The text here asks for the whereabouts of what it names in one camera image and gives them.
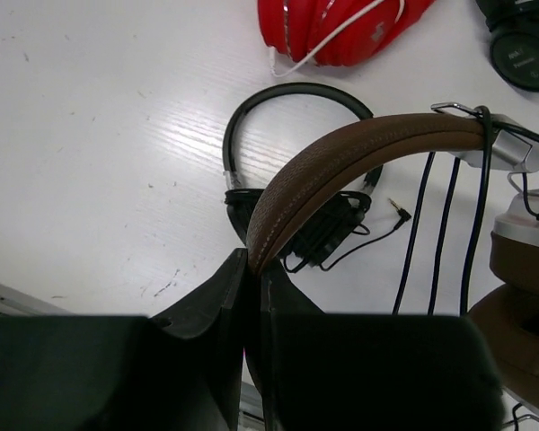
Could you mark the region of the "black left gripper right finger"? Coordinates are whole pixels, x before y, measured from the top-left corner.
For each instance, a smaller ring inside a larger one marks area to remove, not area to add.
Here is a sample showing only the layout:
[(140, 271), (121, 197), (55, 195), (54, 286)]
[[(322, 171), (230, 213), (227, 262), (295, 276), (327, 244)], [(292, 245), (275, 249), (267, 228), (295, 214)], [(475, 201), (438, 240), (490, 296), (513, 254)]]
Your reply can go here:
[(323, 316), (274, 261), (261, 275), (259, 375), (268, 430), (297, 430), (314, 401), (311, 325)]

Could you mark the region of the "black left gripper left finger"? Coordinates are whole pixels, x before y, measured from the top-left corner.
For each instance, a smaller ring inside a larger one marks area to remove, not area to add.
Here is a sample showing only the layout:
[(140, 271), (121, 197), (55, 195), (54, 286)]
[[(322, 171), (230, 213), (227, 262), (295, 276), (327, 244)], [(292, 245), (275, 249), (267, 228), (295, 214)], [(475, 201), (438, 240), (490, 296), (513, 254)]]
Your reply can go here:
[(238, 428), (247, 251), (236, 249), (208, 280), (153, 321), (173, 341), (159, 395), (167, 430)]

